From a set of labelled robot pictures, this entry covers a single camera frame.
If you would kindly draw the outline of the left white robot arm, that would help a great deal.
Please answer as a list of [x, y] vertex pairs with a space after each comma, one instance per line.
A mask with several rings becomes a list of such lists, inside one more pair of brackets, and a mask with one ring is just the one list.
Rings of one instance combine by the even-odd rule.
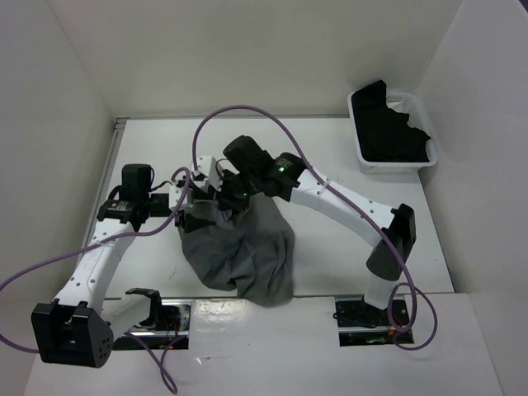
[[103, 308], [106, 292], [127, 249], [141, 226], [155, 214], [153, 169], [127, 164], [121, 184], [100, 207], [92, 242], [62, 290], [31, 314], [40, 358], [45, 363], [102, 367], [114, 341], [135, 325], [152, 330], [164, 319], [158, 291], [133, 288], [118, 304]]

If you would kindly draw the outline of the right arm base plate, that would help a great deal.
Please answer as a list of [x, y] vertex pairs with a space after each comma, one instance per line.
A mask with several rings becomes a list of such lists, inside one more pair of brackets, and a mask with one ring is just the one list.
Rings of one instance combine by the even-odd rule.
[[394, 345], [395, 342], [413, 344], [411, 331], [399, 336], [389, 321], [389, 311], [366, 304], [363, 299], [336, 299], [333, 318], [341, 347]]

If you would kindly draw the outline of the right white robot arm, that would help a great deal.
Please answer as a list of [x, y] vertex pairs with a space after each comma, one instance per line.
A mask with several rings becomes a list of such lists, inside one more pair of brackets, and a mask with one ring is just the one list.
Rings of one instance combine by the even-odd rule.
[[229, 197], [247, 202], [262, 193], [325, 215], [359, 235], [373, 248], [366, 267], [370, 280], [361, 304], [365, 321], [379, 324], [390, 314], [389, 298], [417, 239], [413, 208], [397, 208], [369, 200], [309, 167], [303, 158], [284, 152], [273, 158], [246, 135], [223, 151], [238, 171], [222, 188]]

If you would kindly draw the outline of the grey pleated skirt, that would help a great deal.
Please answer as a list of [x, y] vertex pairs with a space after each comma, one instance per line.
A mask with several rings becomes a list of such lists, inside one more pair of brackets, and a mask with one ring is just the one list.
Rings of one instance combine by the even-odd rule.
[[293, 298], [295, 233], [273, 199], [252, 196], [241, 213], [202, 201], [185, 213], [206, 222], [192, 231], [178, 226], [183, 255], [203, 285], [264, 307]]

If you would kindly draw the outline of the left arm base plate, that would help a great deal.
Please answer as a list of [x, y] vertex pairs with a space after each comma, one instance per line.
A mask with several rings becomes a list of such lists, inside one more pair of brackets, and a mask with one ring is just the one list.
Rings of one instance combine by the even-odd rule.
[[161, 351], [170, 343], [170, 349], [184, 350], [189, 344], [191, 301], [163, 299], [162, 308], [155, 324], [144, 324], [150, 315], [151, 301], [139, 295], [127, 295], [119, 300], [107, 300], [103, 304], [102, 317], [111, 324], [114, 333], [114, 351], [141, 350], [140, 344], [125, 335], [128, 332], [154, 351]]

